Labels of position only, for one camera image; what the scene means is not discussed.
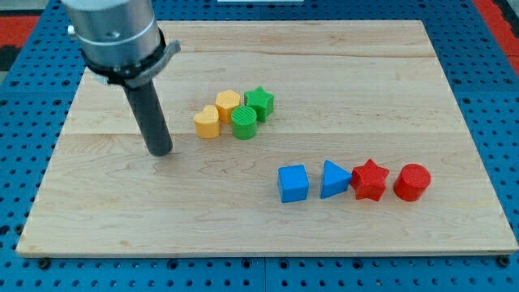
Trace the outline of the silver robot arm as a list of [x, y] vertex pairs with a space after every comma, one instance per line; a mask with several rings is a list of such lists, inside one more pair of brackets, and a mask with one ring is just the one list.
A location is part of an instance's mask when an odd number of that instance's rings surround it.
[[80, 43], [90, 71], [107, 84], [138, 88], [158, 75], [181, 51], [166, 43], [150, 0], [62, 0], [68, 33]]

